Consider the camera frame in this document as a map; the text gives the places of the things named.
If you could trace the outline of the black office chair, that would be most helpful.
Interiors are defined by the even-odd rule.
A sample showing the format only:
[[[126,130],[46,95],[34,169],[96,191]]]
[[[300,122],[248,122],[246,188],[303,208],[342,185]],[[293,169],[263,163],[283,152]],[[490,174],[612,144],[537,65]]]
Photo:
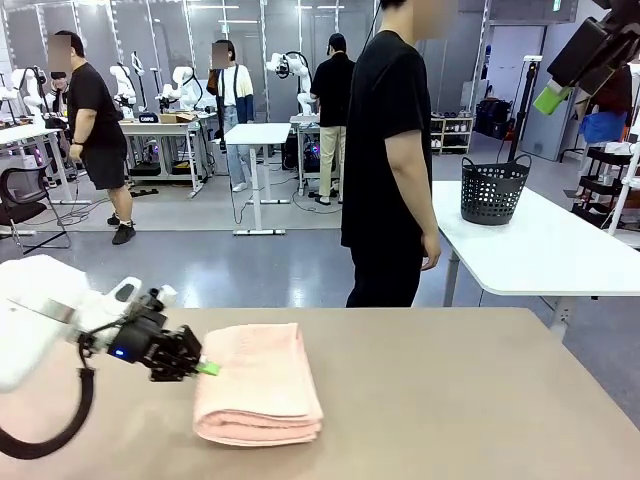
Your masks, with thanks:
[[[47,182],[46,167],[18,168],[10,167],[0,174],[0,227],[8,227],[11,238],[22,255],[38,249],[69,249],[71,238],[62,223],[61,217],[53,206]],[[33,220],[48,208],[53,211],[60,231],[36,243],[27,245],[18,226]]]

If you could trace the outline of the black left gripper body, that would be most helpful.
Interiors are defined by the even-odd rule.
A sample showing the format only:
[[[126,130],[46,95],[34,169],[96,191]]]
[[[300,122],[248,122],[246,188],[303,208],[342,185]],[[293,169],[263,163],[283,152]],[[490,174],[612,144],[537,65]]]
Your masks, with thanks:
[[[130,364],[141,363],[150,370],[164,367],[161,358],[166,340],[163,327],[167,317],[142,309],[129,313],[107,348],[107,354]]]

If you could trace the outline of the person with black cap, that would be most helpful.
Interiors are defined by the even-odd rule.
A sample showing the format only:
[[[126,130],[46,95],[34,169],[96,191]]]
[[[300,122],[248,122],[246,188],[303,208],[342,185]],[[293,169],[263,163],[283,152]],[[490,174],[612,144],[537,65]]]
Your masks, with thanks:
[[[346,125],[355,62],[347,55],[347,42],[341,33],[329,37],[329,58],[316,69],[311,83],[311,98],[319,106],[320,183],[315,201],[329,206],[334,191],[332,171],[334,159],[340,174],[336,191],[342,202]]]

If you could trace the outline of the person in cream blue sweater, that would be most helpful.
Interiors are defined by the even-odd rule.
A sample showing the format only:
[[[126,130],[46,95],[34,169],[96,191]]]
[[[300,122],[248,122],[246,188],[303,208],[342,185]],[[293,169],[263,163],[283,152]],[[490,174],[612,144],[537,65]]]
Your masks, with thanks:
[[[208,90],[216,97],[222,120],[227,167],[234,193],[248,188],[244,166],[251,169],[249,147],[230,145],[227,133],[240,124],[253,123],[253,84],[248,68],[236,61],[234,44],[227,39],[212,44],[212,59]]]

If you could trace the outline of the blue bag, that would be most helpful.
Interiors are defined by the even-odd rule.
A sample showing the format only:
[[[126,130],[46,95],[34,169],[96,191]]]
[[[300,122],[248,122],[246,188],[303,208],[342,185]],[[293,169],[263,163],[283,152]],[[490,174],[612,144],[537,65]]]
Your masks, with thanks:
[[[596,112],[586,115],[579,128],[586,144],[618,142],[626,126],[625,112]]]

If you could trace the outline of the black perforated plastic basket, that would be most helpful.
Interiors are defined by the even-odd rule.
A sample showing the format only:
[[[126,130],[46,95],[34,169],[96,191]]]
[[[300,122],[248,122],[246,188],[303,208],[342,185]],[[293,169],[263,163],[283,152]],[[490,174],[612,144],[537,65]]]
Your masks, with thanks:
[[[504,163],[461,162],[460,211],[464,220],[484,226],[508,224],[526,184],[532,159],[529,154]]]

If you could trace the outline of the person's right forearm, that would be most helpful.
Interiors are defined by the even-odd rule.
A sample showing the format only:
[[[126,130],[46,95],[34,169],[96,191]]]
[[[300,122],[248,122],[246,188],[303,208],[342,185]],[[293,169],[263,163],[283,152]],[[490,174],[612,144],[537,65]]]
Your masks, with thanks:
[[[438,225],[424,161],[410,158],[392,159],[390,166],[401,197],[422,230],[423,236],[438,243]]]

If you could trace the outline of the white lab desk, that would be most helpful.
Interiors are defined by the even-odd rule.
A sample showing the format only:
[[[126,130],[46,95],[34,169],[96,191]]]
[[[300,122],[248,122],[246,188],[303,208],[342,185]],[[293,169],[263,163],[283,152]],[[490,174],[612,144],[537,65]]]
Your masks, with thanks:
[[[298,193],[304,193],[309,180],[317,180],[317,192],[311,192],[314,200],[323,206],[333,199],[341,204],[346,128],[321,127],[319,114],[299,114],[290,120],[297,138]]]
[[[20,149],[24,146],[31,146],[32,144],[35,144],[39,153],[44,155],[46,153],[45,144],[48,143],[51,147],[55,164],[57,165],[57,174],[60,180],[60,187],[63,192],[63,199],[53,200],[53,204],[82,207],[91,205],[91,200],[79,199],[77,196],[72,197],[72,192],[66,176],[64,161],[58,146],[57,134],[59,132],[60,129],[47,129],[43,125],[36,124],[0,129],[0,149]]]
[[[125,178],[132,184],[188,183],[188,196],[197,196],[215,172],[210,139],[215,123],[214,114],[179,123],[123,121],[128,149]]]

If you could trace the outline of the black stand pole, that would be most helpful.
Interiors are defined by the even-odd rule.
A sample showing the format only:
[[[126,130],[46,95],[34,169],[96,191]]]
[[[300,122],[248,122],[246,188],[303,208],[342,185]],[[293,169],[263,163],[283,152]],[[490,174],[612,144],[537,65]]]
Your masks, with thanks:
[[[542,61],[542,55],[526,55],[523,58],[523,65],[527,67],[524,89],[520,101],[520,105],[516,115],[516,122],[513,130],[513,137],[511,140],[511,146],[507,161],[512,163],[515,161],[516,152],[518,149],[519,140],[521,137],[522,127],[526,118],[529,99],[531,96],[534,81],[539,70],[539,65]]]

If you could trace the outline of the black shelf trolley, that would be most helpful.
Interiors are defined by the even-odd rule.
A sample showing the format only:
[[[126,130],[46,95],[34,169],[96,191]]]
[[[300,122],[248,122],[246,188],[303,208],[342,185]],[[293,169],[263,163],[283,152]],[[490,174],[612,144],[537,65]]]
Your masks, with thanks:
[[[571,212],[640,250],[640,145],[591,146],[583,160]]]

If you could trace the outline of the black bags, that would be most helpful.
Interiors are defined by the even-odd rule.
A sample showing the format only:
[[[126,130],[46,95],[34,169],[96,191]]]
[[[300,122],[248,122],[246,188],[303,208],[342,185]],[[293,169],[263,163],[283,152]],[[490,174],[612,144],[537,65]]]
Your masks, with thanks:
[[[503,140],[512,123],[512,101],[485,98],[476,105],[474,130],[482,135]]]

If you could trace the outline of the person's right hand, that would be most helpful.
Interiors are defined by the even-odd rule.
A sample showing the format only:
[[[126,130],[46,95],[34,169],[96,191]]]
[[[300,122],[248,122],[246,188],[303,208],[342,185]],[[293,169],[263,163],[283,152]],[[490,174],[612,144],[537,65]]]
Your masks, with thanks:
[[[438,233],[424,233],[422,235],[422,246],[424,249],[424,260],[421,270],[427,271],[435,268],[441,256],[440,238]]]

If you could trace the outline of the white height-adjustable desk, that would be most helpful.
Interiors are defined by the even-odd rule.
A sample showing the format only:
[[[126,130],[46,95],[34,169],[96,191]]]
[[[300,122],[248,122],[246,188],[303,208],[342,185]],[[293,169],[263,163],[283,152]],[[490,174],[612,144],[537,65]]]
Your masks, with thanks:
[[[250,156],[251,197],[249,204],[253,206],[254,227],[251,229],[236,229],[235,236],[283,236],[286,230],[282,228],[264,228],[262,224],[261,207],[263,205],[288,205],[289,200],[271,198],[271,183],[269,178],[270,160],[268,147],[283,144],[291,128],[290,123],[258,123],[239,124],[224,135],[225,144],[229,146],[247,146]],[[256,150],[263,148],[263,182],[258,178]]]

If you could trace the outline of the white shoe rack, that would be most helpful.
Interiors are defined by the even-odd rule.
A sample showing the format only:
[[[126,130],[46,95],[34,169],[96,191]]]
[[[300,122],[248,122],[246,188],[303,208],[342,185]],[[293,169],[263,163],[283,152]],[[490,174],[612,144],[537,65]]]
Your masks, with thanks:
[[[473,131],[469,111],[434,112],[431,116],[431,149],[438,154],[465,154],[469,151]]]

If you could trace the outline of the man in black shorts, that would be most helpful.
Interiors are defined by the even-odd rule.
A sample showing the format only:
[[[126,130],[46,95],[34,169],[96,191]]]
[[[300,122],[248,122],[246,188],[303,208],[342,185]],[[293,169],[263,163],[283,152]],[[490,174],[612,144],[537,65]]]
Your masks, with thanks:
[[[113,213],[107,224],[116,228],[112,243],[122,245],[136,234],[132,221],[133,199],[126,186],[124,163],[126,138],[119,124],[119,112],[100,73],[87,61],[80,37],[60,30],[71,47],[71,80],[67,97],[68,122],[72,135],[70,157],[80,160],[98,190],[107,192]]]

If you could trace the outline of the large white table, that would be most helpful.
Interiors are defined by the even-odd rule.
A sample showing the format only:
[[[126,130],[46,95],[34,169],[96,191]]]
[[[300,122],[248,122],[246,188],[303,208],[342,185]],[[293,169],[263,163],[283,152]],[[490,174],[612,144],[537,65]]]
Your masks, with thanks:
[[[640,252],[530,189],[511,221],[473,224],[460,213],[461,184],[437,181],[433,206],[451,248],[443,304],[451,306],[459,267],[498,296],[550,297],[550,330],[563,338],[577,299],[640,297]]]

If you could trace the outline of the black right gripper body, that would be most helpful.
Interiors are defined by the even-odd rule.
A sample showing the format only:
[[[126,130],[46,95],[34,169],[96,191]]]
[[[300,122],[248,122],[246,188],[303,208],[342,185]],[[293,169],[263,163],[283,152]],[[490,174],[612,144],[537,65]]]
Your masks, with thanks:
[[[608,18],[616,23],[615,36],[607,48],[608,66],[612,70],[610,79],[640,52],[640,0],[594,0],[594,2],[606,11],[602,19]]]

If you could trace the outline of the person in black t-shirt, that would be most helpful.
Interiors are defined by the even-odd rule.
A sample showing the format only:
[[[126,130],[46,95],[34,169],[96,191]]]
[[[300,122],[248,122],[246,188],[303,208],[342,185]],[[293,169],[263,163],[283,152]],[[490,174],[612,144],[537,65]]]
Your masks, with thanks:
[[[354,265],[349,308],[409,307],[416,296],[423,234],[390,161],[423,160],[432,198],[432,109],[415,45],[443,35],[458,12],[458,0],[379,4],[380,29],[356,62],[346,126],[341,244]]]

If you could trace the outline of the pink terry towel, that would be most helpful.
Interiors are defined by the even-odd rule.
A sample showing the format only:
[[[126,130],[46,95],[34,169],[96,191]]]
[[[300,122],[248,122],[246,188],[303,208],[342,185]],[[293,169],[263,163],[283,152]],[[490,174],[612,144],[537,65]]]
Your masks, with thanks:
[[[248,324],[208,332],[208,362],[196,380],[193,431],[234,447],[309,443],[323,412],[296,323]]]

